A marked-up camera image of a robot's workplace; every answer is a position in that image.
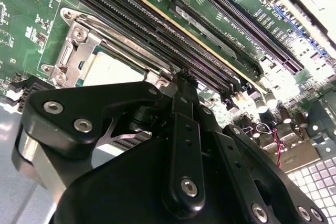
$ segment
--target perforated metal panel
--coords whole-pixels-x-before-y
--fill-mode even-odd
[[[336,224],[336,157],[316,163],[288,177]]]

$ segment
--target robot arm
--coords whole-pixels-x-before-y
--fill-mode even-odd
[[[58,204],[52,223],[327,223],[237,126],[218,126],[197,82],[47,90],[26,101],[13,163]],[[93,149],[151,139],[93,169]]]

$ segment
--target red wire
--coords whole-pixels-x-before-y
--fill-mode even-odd
[[[278,150],[277,150],[277,155],[278,155],[278,162],[277,165],[279,168],[281,168],[281,146],[283,143],[281,143],[279,136],[278,136],[278,130],[276,128],[273,129],[273,137],[274,137],[274,142],[277,143],[278,145]]]

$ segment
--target yellow stripe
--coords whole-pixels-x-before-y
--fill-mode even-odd
[[[167,15],[165,15],[161,10],[159,10],[157,7],[155,7],[154,5],[152,5],[150,2],[148,2],[147,0],[141,0],[142,2],[144,2],[145,4],[147,4],[149,7],[151,7],[154,11],[156,11],[157,13],[159,13],[164,19],[168,20],[169,22],[171,22],[172,24],[174,24],[174,26],[178,27],[181,31],[183,31],[184,33],[186,33],[190,38],[192,38],[195,42],[197,42],[198,44],[200,44],[202,47],[204,47],[207,51],[209,51],[210,53],[212,53],[214,56],[216,56],[221,62],[223,62],[226,66],[228,66],[229,68],[231,68],[233,71],[235,71],[237,74],[239,74],[240,76],[244,77],[249,83],[251,83],[256,89],[258,89],[260,92],[266,94],[266,90],[264,90],[262,87],[260,87],[258,84],[256,84],[254,81],[252,81],[250,78],[248,78],[246,75],[244,75],[242,72],[240,72],[237,68],[235,68],[230,62],[228,62],[227,60],[223,59],[219,54],[217,54],[215,51],[213,51],[210,47],[208,47],[207,45],[205,45],[203,42],[201,42],[199,39],[197,39],[194,35],[192,35],[191,33],[189,33],[186,29],[184,29],[182,26],[180,26],[177,22],[175,22],[173,19],[171,19],[170,17],[168,17]]]

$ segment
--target motherboard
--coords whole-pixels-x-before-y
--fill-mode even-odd
[[[284,0],[0,0],[0,91],[16,112],[32,90],[165,87],[184,68],[221,126],[262,124],[266,110],[283,124],[333,90],[335,59],[334,42]]]

